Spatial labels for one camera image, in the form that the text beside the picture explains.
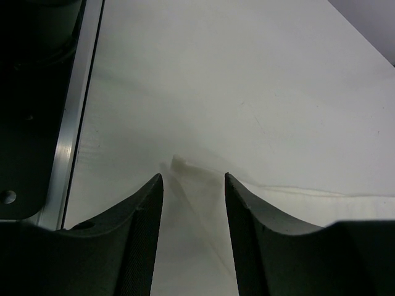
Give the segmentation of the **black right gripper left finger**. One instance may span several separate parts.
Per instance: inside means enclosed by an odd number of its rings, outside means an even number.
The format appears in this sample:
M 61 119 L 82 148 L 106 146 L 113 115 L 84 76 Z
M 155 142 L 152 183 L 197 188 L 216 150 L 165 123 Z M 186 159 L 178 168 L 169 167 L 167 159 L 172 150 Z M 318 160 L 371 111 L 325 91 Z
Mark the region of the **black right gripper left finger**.
M 149 295 L 163 179 L 71 229 L 1 224 L 2 295 Z

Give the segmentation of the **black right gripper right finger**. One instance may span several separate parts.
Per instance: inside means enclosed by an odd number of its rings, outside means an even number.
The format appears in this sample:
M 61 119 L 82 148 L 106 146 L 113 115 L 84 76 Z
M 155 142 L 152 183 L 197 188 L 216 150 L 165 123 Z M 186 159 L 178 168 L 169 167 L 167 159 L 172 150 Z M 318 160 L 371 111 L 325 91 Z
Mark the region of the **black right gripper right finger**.
M 225 175 L 240 295 L 393 295 L 394 221 L 297 219 Z

